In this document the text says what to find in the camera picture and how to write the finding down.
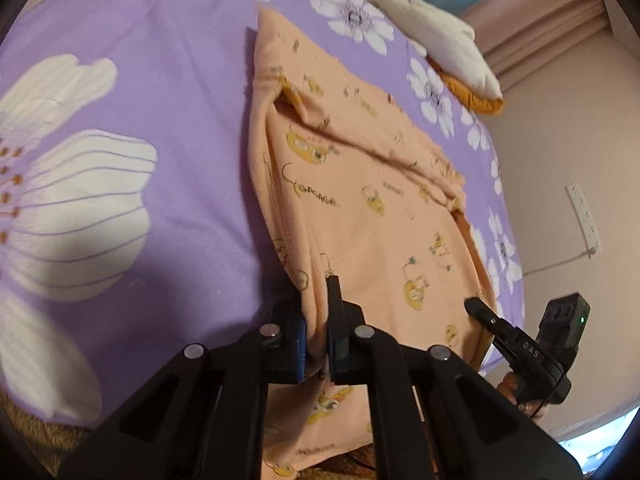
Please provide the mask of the orange cartoon print garment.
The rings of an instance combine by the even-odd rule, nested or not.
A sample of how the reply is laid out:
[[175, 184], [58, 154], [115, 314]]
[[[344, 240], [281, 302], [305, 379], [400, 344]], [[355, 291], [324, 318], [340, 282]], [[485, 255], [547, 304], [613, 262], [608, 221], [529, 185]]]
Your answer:
[[308, 370], [274, 386], [262, 475], [293, 479], [372, 440], [367, 393], [326, 364], [329, 296], [402, 344], [442, 344], [473, 368], [490, 335], [465, 311], [495, 294], [465, 217], [464, 180], [393, 97], [359, 79], [275, 10], [254, 52], [248, 164], [260, 210], [299, 290]]

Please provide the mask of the purple floral bed sheet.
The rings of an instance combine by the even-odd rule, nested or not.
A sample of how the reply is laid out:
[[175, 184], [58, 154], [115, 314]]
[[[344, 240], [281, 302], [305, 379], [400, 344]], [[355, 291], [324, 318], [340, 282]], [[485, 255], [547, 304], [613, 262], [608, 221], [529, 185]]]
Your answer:
[[442, 147], [523, 322], [491, 137], [372, 0], [27, 0], [1, 47], [1, 385], [28, 414], [94, 426], [288, 289], [245, 162], [260, 6]]

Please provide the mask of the white goose plush toy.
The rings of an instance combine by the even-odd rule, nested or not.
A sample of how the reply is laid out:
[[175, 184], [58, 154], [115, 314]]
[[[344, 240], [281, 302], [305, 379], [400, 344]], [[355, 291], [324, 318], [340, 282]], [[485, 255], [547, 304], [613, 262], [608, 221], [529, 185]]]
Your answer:
[[497, 76], [475, 43], [474, 29], [424, 0], [366, 0], [381, 10], [432, 64], [469, 110], [498, 116], [504, 102]]

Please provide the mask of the white power strip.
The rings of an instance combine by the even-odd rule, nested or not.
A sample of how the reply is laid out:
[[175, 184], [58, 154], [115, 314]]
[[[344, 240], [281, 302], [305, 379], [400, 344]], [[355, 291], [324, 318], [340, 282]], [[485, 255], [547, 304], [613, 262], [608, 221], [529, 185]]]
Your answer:
[[567, 185], [566, 192], [584, 238], [587, 256], [592, 258], [602, 252], [601, 237], [596, 222], [580, 186], [577, 183], [571, 183]]

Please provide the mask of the brown fuzzy cloth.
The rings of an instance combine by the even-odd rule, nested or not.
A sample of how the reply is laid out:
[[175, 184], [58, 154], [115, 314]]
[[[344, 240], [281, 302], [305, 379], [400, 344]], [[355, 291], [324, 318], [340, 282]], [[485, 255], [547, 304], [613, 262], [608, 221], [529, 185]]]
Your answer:
[[45, 422], [18, 406], [4, 390], [1, 391], [1, 415], [12, 434], [54, 478], [64, 460], [92, 433], [91, 429], [81, 426]]

